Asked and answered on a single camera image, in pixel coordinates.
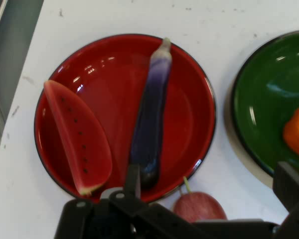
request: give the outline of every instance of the white table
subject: white table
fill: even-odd
[[[254,176],[266,177],[233,141],[223,112],[228,89],[246,58],[269,39],[299,29],[299,1],[294,2],[45,0],[0,144],[0,239],[53,238],[62,207],[72,197],[39,160],[33,136],[36,103],[43,82],[67,56],[119,33],[168,36],[201,64],[211,81],[217,128],[207,157],[189,181],[192,190],[214,196],[229,219],[281,223],[287,211]],[[178,197],[177,191],[160,203],[171,208]]]

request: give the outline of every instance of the gray wall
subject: gray wall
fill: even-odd
[[[0,20],[0,136],[43,0],[8,0]]]

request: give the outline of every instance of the green plate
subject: green plate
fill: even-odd
[[[238,137],[270,175],[278,161],[299,170],[299,155],[283,140],[286,122],[299,108],[299,31],[279,36],[245,62],[232,92],[232,117]]]

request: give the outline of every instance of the red plate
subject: red plate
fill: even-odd
[[[100,121],[113,154],[109,181],[103,190],[124,184],[128,155],[150,55],[160,38],[139,34],[110,36],[69,56],[52,74],[91,108]],[[215,101],[208,79],[197,62],[172,45],[173,63],[164,113],[161,173],[156,186],[142,192],[146,202],[157,200],[183,183],[201,164],[213,138]],[[34,137],[43,166],[54,181],[75,197],[76,191],[46,96],[42,92],[34,119]]]

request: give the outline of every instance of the apple stem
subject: apple stem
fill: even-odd
[[[191,189],[189,187],[188,180],[187,180],[187,178],[185,176],[184,176],[184,183],[185,183],[185,186],[186,186],[186,189],[187,189],[188,193],[191,193]]]

